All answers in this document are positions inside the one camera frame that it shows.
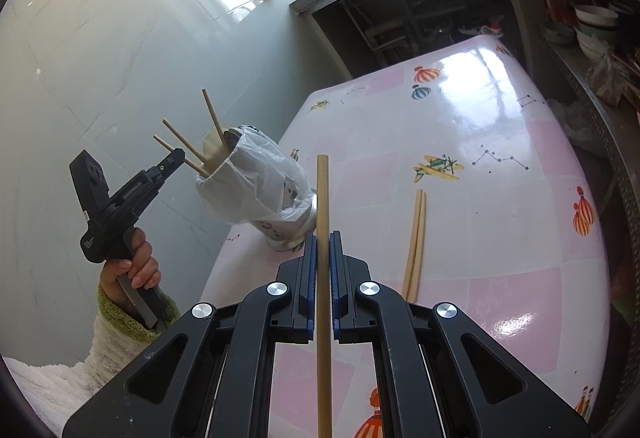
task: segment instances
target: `fluffy white sleeve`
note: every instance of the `fluffy white sleeve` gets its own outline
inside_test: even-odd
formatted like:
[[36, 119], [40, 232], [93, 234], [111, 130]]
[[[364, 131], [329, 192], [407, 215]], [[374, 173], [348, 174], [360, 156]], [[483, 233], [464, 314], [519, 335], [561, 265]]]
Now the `fluffy white sleeve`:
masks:
[[[167, 322], [178, 317], [174, 302]], [[68, 418], [102, 386], [139, 355], [157, 333], [146, 330], [136, 320], [111, 304], [98, 291], [100, 311], [94, 322], [94, 341], [89, 356], [73, 367], [62, 364], [28, 366], [13, 358], [4, 361], [22, 394], [42, 421], [56, 434]]]

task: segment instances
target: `fingers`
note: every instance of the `fingers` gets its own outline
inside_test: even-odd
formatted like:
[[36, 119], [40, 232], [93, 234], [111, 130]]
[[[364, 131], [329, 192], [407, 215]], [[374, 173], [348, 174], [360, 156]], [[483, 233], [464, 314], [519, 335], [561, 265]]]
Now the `fingers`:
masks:
[[144, 285], [145, 288], [150, 288], [151, 286], [157, 285], [159, 281], [158, 260], [156, 258], [150, 258], [145, 263], [145, 266], [133, 277], [131, 286], [133, 288], [140, 288]]
[[153, 252], [153, 247], [151, 243], [145, 241], [138, 247], [136, 250], [135, 256], [131, 260], [131, 268], [129, 269], [129, 278], [133, 279], [138, 275], [138, 272], [142, 270], [142, 268], [148, 263], [151, 258], [151, 253]]
[[144, 242], [146, 241], [146, 234], [145, 232], [136, 227], [135, 230], [133, 231], [133, 235], [131, 236], [131, 246], [134, 250], [136, 250], [137, 248], [139, 248]]
[[119, 275], [125, 274], [131, 268], [129, 259], [108, 259], [100, 272], [100, 282], [114, 283]]
[[154, 275], [151, 276], [151, 279], [149, 279], [146, 283], [145, 283], [145, 288], [153, 288], [153, 287], [157, 287], [158, 284], [160, 283], [160, 279], [162, 277], [162, 272], [160, 271], [156, 271], [156, 273]]

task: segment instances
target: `tablecloth pattern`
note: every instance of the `tablecloth pattern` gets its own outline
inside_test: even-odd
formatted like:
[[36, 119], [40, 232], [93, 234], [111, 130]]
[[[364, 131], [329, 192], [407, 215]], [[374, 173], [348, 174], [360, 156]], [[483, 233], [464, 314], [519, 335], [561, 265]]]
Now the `tablecloth pattern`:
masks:
[[[609, 332], [609, 277], [584, 173], [509, 51], [479, 36], [311, 94], [280, 147], [316, 182], [329, 155], [330, 229], [373, 280], [401, 288], [415, 190], [427, 214], [419, 304], [455, 303], [588, 418]], [[202, 295], [236, 303], [302, 253], [248, 224]], [[337, 437], [376, 438], [368, 344], [333, 347]], [[270, 436], [315, 437], [315, 347], [279, 344]]]

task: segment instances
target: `plastic bag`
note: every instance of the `plastic bag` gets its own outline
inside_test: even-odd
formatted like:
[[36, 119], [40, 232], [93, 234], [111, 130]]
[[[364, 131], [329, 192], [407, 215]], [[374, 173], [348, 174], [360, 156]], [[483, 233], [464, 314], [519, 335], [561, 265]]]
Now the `plastic bag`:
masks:
[[296, 222], [312, 203], [305, 171], [258, 129], [242, 135], [231, 155], [196, 188], [215, 215], [229, 224], [249, 221]]
[[597, 157], [606, 157], [604, 146], [596, 135], [593, 125], [587, 120], [587, 112], [578, 101], [568, 106], [553, 99], [549, 99], [546, 103], [558, 119], [566, 138], [573, 145], [581, 147]]
[[606, 46], [602, 56], [587, 71], [587, 82], [594, 94], [611, 106], [618, 106], [620, 96], [626, 86], [626, 71], [613, 61], [612, 48]]

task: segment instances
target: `wooden chopstick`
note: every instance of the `wooden chopstick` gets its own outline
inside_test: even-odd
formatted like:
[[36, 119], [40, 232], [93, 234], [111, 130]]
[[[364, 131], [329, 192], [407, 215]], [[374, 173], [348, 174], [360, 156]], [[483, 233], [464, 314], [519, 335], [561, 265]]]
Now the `wooden chopstick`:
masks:
[[220, 141], [222, 142], [222, 145], [225, 147], [226, 152], [227, 153], [231, 153], [229, 151], [229, 147], [228, 145], [226, 145], [226, 141], [225, 141], [225, 134], [222, 131], [222, 128], [220, 127], [220, 123], [218, 122], [218, 116], [216, 115], [216, 111], [213, 109], [213, 105], [211, 104], [211, 99], [209, 99], [209, 94], [207, 93], [206, 89], [202, 89], [202, 94], [204, 95], [204, 100], [207, 103], [207, 108], [209, 108], [209, 114], [211, 115], [211, 119], [213, 120], [213, 124], [216, 127], [216, 131], [218, 132], [218, 135], [220, 136]]
[[404, 271], [404, 281], [402, 282], [402, 298], [407, 300], [409, 296], [409, 285], [414, 272], [415, 247], [418, 238], [418, 221], [420, 220], [420, 207], [422, 205], [422, 189], [415, 192], [414, 223], [411, 227], [411, 240], [409, 241], [409, 254], [406, 256], [406, 270]]
[[169, 128], [169, 130], [177, 137], [177, 139], [184, 144], [185, 146], [187, 146], [188, 150], [193, 153], [196, 157], [198, 157], [198, 160], [201, 161], [205, 166], [207, 165], [207, 159], [204, 158], [204, 156], [195, 148], [193, 147], [191, 144], [189, 144], [189, 142], [187, 141], [187, 139], [185, 139], [182, 135], [180, 135], [180, 133], [178, 133], [177, 129], [175, 129], [171, 124], [169, 124], [169, 121], [166, 119], [162, 119], [162, 124], [164, 124], [164, 126], [166, 126], [167, 128]]
[[424, 218], [427, 211], [427, 195], [424, 191], [420, 199], [420, 216], [418, 218], [418, 237], [415, 246], [414, 267], [409, 283], [409, 294], [406, 298], [409, 303], [415, 303], [418, 299], [418, 287], [420, 287], [420, 272], [422, 272], [422, 252], [424, 249]]
[[[163, 145], [166, 149], [168, 149], [169, 151], [173, 151], [175, 148], [171, 147], [169, 144], [167, 144], [166, 142], [164, 142], [160, 137], [158, 137], [157, 135], [154, 135], [154, 139], [156, 139], [156, 141], [160, 142], [161, 145]], [[209, 174], [209, 172], [204, 169], [203, 167], [200, 167], [196, 164], [194, 164], [191, 160], [189, 160], [188, 158], [184, 159], [184, 163], [186, 165], [188, 165], [189, 167], [193, 168], [195, 171], [198, 171], [198, 173], [200, 173], [203, 177], [208, 178], [209, 176], [211, 176]]]
[[318, 375], [318, 438], [332, 438], [331, 303], [329, 283], [329, 157], [318, 155], [316, 248], [316, 358]]

